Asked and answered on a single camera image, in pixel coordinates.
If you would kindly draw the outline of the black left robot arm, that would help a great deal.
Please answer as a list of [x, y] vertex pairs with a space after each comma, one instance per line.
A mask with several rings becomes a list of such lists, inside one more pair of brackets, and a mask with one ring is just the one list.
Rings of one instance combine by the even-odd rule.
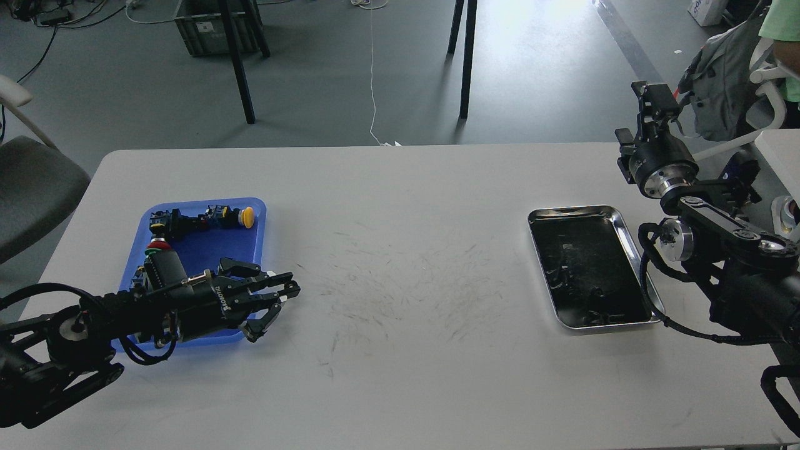
[[146, 256], [127, 291], [93, 296], [54, 282], [19, 289], [2, 308], [44, 293], [76, 294], [79, 303], [2, 326], [2, 427], [35, 428], [116, 381], [124, 367], [113, 362], [114, 340], [144, 366], [223, 329], [254, 342], [299, 292], [291, 272], [229, 258], [215, 272], [188, 276], [173, 250]]

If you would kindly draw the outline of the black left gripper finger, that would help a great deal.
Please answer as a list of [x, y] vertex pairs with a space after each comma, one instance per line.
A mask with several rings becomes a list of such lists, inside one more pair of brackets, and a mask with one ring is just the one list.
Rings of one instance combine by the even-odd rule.
[[280, 302], [272, 304], [266, 308], [264, 314], [260, 318], [245, 319], [238, 328], [249, 342], [255, 343], [258, 339], [266, 335], [266, 331], [268, 331], [275, 319], [278, 318], [282, 310], [283, 305], [280, 304]]
[[223, 307], [269, 307], [296, 297], [300, 290], [291, 272], [276, 274], [261, 271], [256, 263], [219, 260], [216, 296]]

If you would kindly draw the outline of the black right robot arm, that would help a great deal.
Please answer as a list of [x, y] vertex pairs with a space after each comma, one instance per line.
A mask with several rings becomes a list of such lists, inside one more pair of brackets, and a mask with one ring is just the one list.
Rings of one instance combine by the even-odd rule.
[[662, 313], [648, 289], [646, 305], [669, 328], [718, 344], [753, 346], [788, 344], [798, 349], [798, 245], [756, 227], [742, 208], [760, 201], [753, 188], [760, 166], [736, 153], [722, 174], [700, 181], [698, 165], [669, 125], [682, 108], [664, 83], [634, 81], [637, 133], [615, 131], [620, 145], [617, 165], [626, 182], [657, 199], [665, 214], [659, 223], [638, 228], [644, 256], [660, 273], [696, 284], [709, 299], [712, 322], [732, 336], [702, 333]]

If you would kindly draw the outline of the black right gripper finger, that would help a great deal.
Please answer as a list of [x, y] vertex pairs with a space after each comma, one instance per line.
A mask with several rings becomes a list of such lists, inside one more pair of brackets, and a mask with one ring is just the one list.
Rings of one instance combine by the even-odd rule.
[[631, 143], [651, 143], [658, 139], [679, 143], [669, 130], [669, 123], [682, 111], [671, 88], [666, 83], [646, 81], [634, 81], [631, 88], [638, 101], [637, 133]]

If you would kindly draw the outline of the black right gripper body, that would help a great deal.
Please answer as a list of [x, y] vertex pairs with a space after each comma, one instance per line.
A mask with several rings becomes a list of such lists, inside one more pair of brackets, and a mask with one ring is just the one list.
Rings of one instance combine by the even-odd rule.
[[651, 139], [636, 140], [629, 129], [617, 129], [620, 157], [617, 165], [628, 184], [651, 199], [662, 199], [676, 187], [695, 182], [698, 165], [680, 139], [663, 132]]

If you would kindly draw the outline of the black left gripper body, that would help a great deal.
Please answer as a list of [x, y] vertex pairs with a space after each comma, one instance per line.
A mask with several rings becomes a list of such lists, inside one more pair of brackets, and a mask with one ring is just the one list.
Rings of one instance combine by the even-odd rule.
[[240, 331], [223, 324], [218, 305], [212, 302], [208, 286], [184, 286], [162, 295], [176, 307], [178, 345], [212, 346], [241, 339]]

